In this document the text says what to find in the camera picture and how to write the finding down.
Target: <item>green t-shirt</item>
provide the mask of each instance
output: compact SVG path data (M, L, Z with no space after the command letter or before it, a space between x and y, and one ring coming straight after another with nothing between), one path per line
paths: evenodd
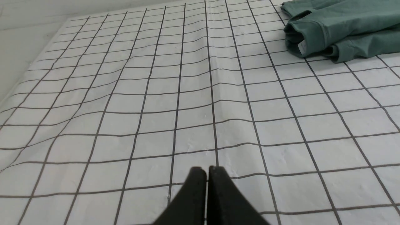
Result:
M294 0L282 11L288 51L334 62L400 52L400 0Z

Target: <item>folded shirt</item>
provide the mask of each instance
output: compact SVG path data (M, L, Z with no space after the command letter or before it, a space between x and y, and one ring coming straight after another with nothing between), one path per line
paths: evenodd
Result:
M334 62L400 52L400 0L294 0L285 45L298 57L320 53Z

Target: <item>white tag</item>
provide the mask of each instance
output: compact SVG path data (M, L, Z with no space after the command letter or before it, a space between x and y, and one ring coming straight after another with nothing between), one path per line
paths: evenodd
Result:
M304 39L302 42L299 43L299 45L297 46L299 47L300 53L303 55L304 53L306 53L307 51L307 44L306 44L306 40Z

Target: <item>grid paper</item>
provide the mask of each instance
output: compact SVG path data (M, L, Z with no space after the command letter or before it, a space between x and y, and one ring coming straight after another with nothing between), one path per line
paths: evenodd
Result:
M68 20L0 108L2 224L150 224L209 165L273 225L400 224L400 54L294 57L281 3Z

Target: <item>white wall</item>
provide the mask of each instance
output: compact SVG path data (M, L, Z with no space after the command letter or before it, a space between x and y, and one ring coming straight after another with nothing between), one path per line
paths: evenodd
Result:
M0 101L65 20L174 0L0 0Z

